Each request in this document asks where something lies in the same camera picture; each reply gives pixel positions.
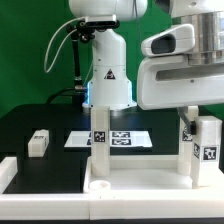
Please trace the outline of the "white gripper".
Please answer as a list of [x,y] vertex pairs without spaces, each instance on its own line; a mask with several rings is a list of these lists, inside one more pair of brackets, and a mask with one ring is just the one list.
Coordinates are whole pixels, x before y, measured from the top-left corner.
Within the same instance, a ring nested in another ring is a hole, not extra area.
[[178,108],[187,132],[196,122],[186,106],[224,103],[224,64],[189,66],[185,55],[145,58],[137,78],[137,102],[144,110]]

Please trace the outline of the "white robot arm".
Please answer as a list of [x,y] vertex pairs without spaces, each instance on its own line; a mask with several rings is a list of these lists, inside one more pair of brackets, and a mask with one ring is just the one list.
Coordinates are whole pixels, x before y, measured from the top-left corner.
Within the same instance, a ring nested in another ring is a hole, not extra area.
[[126,42],[114,30],[122,21],[143,16],[147,0],[69,0],[80,19],[80,39],[92,43],[93,77],[86,108],[118,111],[176,108],[196,134],[189,106],[224,102],[224,0],[155,0],[172,18],[170,28],[141,43],[137,100],[126,76]]

